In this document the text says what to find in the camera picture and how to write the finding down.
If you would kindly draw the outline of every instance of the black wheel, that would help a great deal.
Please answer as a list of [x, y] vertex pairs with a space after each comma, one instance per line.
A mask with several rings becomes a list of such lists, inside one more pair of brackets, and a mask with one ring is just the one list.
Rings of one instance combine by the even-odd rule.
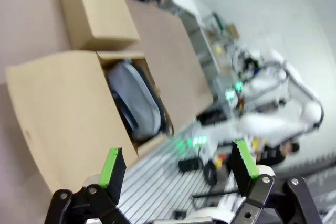
[[204, 166], [203, 175], [208, 185], [214, 186], [217, 184], [217, 169], [212, 161]]

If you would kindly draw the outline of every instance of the screw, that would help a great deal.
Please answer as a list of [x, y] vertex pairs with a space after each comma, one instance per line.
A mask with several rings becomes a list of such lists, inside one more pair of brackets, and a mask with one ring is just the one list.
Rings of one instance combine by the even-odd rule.
[[298, 181], [296, 178], [293, 178], [293, 179], [292, 179], [292, 184], [293, 184], [293, 185], [296, 186], [298, 183], [299, 183], [299, 181]]
[[89, 193], [95, 194], [96, 192], [97, 192], [97, 189], [95, 189], [94, 187], [89, 188]]
[[268, 184], [271, 180], [269, 179], [269, 177], [263, 177], [263, 181], [265, 184]]
[[68, 197], [68, 195], [66, 193], [61, 194], [61, 199], [66, 199], [67, 197]]

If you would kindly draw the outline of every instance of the aluminum profile table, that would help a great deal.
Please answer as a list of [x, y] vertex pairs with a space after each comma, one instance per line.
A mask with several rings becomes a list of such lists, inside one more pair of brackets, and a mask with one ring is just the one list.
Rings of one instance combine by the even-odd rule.
[[168, 139], [127, 170], [118, 207], [132, 224], [170, 219], [176, 209], [190, 213], [191, 194], [208, 192], [202, 170], [181, 173], [177, 166], [179, 160], [195, 156], [187, 145], [192, 128]]

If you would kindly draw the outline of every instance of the closed cardboard box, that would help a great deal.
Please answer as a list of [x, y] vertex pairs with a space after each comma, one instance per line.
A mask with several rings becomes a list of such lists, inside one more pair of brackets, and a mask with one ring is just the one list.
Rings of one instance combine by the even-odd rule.
[[73, 49], [117, 50], [139, 41], [125, 0], [61, 0]]
[[87, 177], [100, 174], [109, 148], [121, 147], [129, 167], [166, 139], [133, 146], [104, 76], [124, 59], [155, 87], [144, 55], [135, 52], [69, 51], [7, 69], [21, 130], [52, 192], [78, 191]]

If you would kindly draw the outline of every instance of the person in black clothing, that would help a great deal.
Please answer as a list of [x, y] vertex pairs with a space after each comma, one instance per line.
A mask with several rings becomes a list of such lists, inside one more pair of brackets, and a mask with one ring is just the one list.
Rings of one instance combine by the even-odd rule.
[[278, 165], [285, 160], [288, 154], [296, 153], [299, 149], [300, 145], [291, 141], [287, 141], [275, 148], [265, 145], [264, 151], [257, 154], [257, 165]]

